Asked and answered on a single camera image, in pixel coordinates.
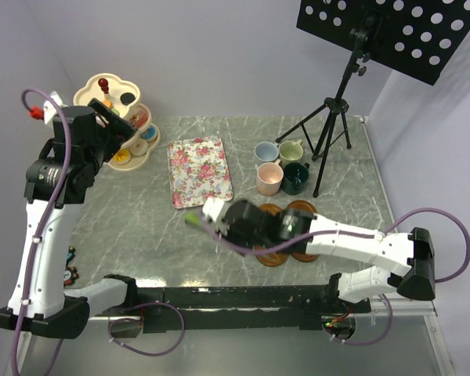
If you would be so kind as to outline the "yellow toy tart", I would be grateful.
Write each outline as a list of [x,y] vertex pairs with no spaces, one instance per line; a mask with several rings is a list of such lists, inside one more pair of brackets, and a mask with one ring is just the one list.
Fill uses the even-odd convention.
[[126,165],[132,158],[131,153],[128,149],[120,149],[112,158],[112,161],[116,165]]

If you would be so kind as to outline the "pink toy cake slice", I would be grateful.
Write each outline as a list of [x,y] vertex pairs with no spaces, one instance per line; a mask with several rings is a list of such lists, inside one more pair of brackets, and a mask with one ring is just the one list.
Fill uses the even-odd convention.
[[145,110],[139,110],[129,120],[135,128],[140,128],[148,121],[148,114]]

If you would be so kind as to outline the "black toy cookie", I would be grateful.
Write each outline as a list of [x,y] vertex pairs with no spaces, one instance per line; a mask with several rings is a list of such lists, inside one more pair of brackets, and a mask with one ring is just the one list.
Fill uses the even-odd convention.
[[136,96],[132,92],[124,92],[120,96],[121,104],[128,106],[136,100]]

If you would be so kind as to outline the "blue frosted toy donut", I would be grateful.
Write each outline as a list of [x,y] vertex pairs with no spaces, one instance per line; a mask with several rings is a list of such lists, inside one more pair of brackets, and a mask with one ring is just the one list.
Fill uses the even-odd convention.
[[140,134],[140,137],[148,143],[153,142],[157,138],[157,136],[158,130],[154,125],[151,125],[147,130],[143,131]]

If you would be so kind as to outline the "metal serving tongs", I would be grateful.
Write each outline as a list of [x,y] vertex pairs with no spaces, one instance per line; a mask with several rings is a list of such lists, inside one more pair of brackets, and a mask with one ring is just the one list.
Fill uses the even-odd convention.
[[197,230],[201,230],[201,231],[206,230],[204,223],[200,219],[192,219],[189,221],[189,224]]

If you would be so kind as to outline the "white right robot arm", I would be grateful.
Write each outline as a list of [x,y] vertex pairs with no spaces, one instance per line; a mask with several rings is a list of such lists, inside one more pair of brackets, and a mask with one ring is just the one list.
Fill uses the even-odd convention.
[[215,240],[241,255],[329,255],[366,264],[331,280],[326,302],[335,312],[392,292],[417,301],[436,296],[435,252],[423,228],[383,233],[298,209],[271,214],[246,200],[230,204],[214,197],[206,200],[200,218]]

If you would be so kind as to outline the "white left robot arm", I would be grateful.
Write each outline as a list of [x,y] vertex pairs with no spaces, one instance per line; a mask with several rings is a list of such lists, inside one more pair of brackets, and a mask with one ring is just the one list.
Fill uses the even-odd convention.
[[16,327],[46,338],[75,339],[89,318],[107,309],[136,311],[135,279],[117,274],[66,292],[62,274],[73,228],[95,177],[136,131],[97,99],[63,109],[71,136],[67,175],[61,175],[66,140],[61,116],[53,118],[54,136],[26,173],[27,233],[13,296],[0,308],[0,328]]

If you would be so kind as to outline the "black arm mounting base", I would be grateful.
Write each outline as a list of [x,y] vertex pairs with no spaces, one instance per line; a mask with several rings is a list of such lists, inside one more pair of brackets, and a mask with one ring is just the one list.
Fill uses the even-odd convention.
[[187,330],[297,327],[319,331],[323,318],[371,311],[368,299],[343,302],[326,285],[140,287],[137,292],[133,305],[109,308],[103,315],[143,318],[146,334],[181,328],[180,319],[171,309],[136,308],[156,301],[176,307]]

